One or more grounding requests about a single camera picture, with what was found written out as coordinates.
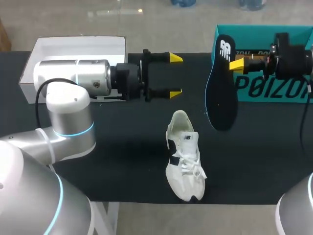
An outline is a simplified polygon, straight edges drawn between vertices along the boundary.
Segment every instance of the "black insole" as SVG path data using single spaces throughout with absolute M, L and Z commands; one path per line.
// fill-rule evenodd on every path
M 236 57 L 235 41 L 228 35 L 219 35 L 213 52 L 214 62 L 205 90 L 206 111 L 211 125 L 218 131 L 229 130 L 238 110 L 237 89 L 229 62 Z

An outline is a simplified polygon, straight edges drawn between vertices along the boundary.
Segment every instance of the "black table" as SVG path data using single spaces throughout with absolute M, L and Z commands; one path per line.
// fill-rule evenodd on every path
M 0 136 L 36 128 L 34 105 L 18 86 L 29 52 L 0 53 Z M 183 64 L 152 65 L 154 88 L 182 87 L 173 100 L 93 103 L 97 145 L 88 156 L 59 162 L 57 173 L 91 201 L 181 203 L 168 185 L 165 131 L 182 109 L 199 132 L 206 172 L 204 204 L 276 204 L 313 171 L 313 107 L 301 152 L 299 125 L 304 104 L 243 103 L 233 128 L 215 131 L 207 118 L 204 90 L 211 69 L 209 53 L 181 54 Z M 137 54 L 129 62 L 138 61 Z M 42 126 L 50 125 L 40 105 Z

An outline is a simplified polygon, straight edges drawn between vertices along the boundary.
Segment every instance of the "cardboard box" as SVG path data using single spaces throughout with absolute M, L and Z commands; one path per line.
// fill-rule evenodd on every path
M 242 55 L 266 55 L 270 45 L 274 43 L 276 33 L 287 32 L 290 44 L 305 45 L 311 49 L 313 45 L 312 26 L 288 25 L 217 25 L 215 40 L 220 34 L 231 36 L 236 43 L 236 59 Z M 262 72 L 251 72 L 248 75 L 234 73 L 234 82 L 238 88 L 238 100 L 246 102 L 307 102 L 307 85 L 304 81 L 277 80 L 270 76 L 265 82 Z
M 0 19 L 0 51 L 10 51 L 11 42 Z

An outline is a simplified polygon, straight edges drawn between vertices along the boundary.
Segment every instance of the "floor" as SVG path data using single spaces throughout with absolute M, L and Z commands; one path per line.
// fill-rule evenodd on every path
M 219 24 L 313 24 L 312 0 L 268 0 L 258 12 L 238 0 L 0 0 L 13 50 L 41 36 L 121 35 L 127 52 L 209 52 Z M 118 235 L 277 235 L 275 206 L 121 203 Z
M 311 24 L 312 0 L 268 0 L 258 12 L 238 0 L 198 0 L 190 8 L 170 0 L 0 0 L 13 50 L 32 50 L 40 36 L 121 35 L 127 51 L 206 52 L 219 24 Z

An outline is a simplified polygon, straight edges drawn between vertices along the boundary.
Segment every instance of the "white sneaker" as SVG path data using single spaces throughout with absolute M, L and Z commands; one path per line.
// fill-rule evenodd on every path
M 201 200 L 205 189 L 206 175 L 200 163 L 198 138 L 188 115 L 182 110 L 176 111 L 166 132 L 171 155 L 166 177 L 176 196 L 186 202 Z

